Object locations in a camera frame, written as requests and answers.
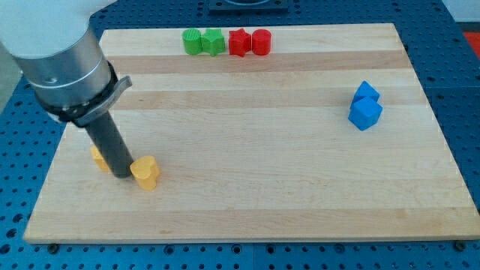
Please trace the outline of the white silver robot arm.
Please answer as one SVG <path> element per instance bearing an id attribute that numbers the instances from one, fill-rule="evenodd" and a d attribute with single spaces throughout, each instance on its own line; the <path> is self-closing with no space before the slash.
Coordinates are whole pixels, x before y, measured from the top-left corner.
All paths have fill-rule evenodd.
<path id="1" fill-rule="evenodd" d="M 115 0 L 1 0 L 1 44 L 57 122 L 111 122 L 109 108 L 130 86 L 118 80 L 90 26 Z"/>

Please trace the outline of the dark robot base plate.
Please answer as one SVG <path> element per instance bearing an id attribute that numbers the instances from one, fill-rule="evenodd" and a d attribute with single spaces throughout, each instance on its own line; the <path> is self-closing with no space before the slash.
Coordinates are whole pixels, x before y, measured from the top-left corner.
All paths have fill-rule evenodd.
<path id="1" fill-rule="evenodd" d="M 208 0 L 210 14 L 230 11 L 257 12 L 257 11 L 288 11 L 290 0 Z"/>

